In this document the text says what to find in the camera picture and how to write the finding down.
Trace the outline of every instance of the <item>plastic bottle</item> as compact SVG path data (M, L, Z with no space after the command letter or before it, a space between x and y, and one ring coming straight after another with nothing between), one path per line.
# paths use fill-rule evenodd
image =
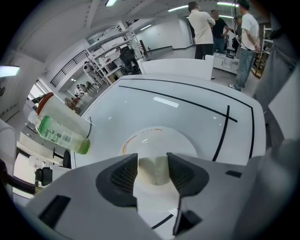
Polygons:
M44 139L79 154L86 154L90 149L89 139L72 132L49 116L38 116L32 111L28 120L35 124L39 135Z

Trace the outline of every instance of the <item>cable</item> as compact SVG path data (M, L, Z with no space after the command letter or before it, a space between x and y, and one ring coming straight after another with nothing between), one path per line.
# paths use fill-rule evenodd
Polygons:
M234 19L237 19L237 16L236 16L236 7L235 7L235 6L236 6L236 0L232 0L232 5L231 5L231 16L233 15L233 8L234 8L234 17L231 19L231 21L232 21L232 25L234 26L234 28L233 28L234 36L236 36L236 33L235 33L236 21L235 21L235 23L233 24L233 20L234 20ZM247 50L252 51L252 52L254 52L254 53L266 53L266 52L271 51L271 50L273 49L273 47L274 47L274 43L273 43L272 47L271 47L270 49L268 49L268 50L259 50L259 51L256 51L256 50L252 50L252 49L250 49L250 48L247 48L247 47L244 45L244 43L243 43L242 40L241 40L241 42L239 42L238 38L235 37L235 39L237 40L237 42L239 43L240 46L242 46L242 44L243 44L243 46L244 46Z

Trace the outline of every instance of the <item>jeans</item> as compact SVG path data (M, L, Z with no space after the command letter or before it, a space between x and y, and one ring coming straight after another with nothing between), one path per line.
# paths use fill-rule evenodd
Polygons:
M219 49L218 53L221 53L221 54L224 53L224 38L216 38L216 37L214 37L214 49L213 49L213 53L215 53L217 49Z
M238 75L235 79L235 85L234 88L236 90L240 90L241 87L243 87L249 77L252 65L255 60L255 52L241 49L240 50L240 62L239 62L239 68L238 68Z
M205 55L212 54L212 44L196 44L195 59L205 60Z

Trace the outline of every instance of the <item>metal shelf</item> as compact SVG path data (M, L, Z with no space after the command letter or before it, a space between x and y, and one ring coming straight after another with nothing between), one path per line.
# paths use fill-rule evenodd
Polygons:
M94 44L92 44L92 45L88 48L88 50L89 50L90 52L92 52L92 51L94 51L95 49L100 48L101 45L103 45L104 43L107 43L107 42L112 41L112 40L114 40L114 39L116 39L116 38L122 37L122 36L124 36L124 35L127 34L127 33L129 33L129 30L123 31L123 32L119 32L119 33L117 33L117 34L114 34L114 35L108 36L108 37L106 37L106 38L104 38L104 39L101 39L101 40L95 42Z
M113 74L113 73L115 73L116 71L118 71L118 70L120 70L121 69L121 67L117 67L117 68L115 68L113 71L110 71L108 74L106 74L105 76L106 77L109 77L111 74Z
M103 65L102 68L106 67L108 64L112 63L113 61L116 61L118 58L120 58L120 57L117 57L117 58L114 58L113 60L110 60L105 65Z
M117 44L117 45L111 47L110 49L105 50L104 52L102 52L102 53L99 54L98 56L94 57L94 59L98 59L98 58L102 57L103 55L109 53L111 50L116 49L117 47L120 47L120 46L122 46L122 45L125 45L125 44L131 42L132 40L133 40L133 39L130 39L130 40L124 41L124 42L122 42L122 43L119 43L119 44Z

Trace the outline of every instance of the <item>sneaker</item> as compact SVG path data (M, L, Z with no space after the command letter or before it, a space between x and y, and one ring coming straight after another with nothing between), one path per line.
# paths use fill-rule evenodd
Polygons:
M236 89L237 91L240 91L240 89L235 88L233 84L229 84L228 87Z

